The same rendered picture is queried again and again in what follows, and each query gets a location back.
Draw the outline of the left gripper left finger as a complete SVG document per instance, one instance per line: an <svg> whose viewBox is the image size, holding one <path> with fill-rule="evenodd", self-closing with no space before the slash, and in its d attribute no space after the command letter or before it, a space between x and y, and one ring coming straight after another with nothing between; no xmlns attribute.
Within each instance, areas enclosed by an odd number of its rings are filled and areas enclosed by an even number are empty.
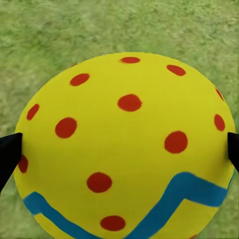
<svg viewBox="0 0 239 239"><path fill-rule="evenodd" d="M0 192L21 159L22 133L0 138Z"/></svg>

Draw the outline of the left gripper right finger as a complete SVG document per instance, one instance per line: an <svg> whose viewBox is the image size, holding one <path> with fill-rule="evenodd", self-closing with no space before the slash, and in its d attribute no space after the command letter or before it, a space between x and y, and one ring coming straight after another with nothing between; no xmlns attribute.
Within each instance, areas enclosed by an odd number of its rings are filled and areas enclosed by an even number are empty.
<svg viewBox="0 0 239 239"><path fill-rule="evenodd" d="M239 134L228 132L229 159L239 172Z"/></svg>

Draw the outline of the easter egg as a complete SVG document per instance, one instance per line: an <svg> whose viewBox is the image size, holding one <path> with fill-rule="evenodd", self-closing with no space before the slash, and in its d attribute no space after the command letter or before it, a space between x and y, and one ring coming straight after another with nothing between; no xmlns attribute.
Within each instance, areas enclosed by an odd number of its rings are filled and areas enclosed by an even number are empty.
<svg viewBox="0 0 239 239"><path fill-rule="evenodd" d="M189 65L151 53L65 70L26 105L19 132L18 191L56 239L192 239L235 171L222 94Z"/></svg>

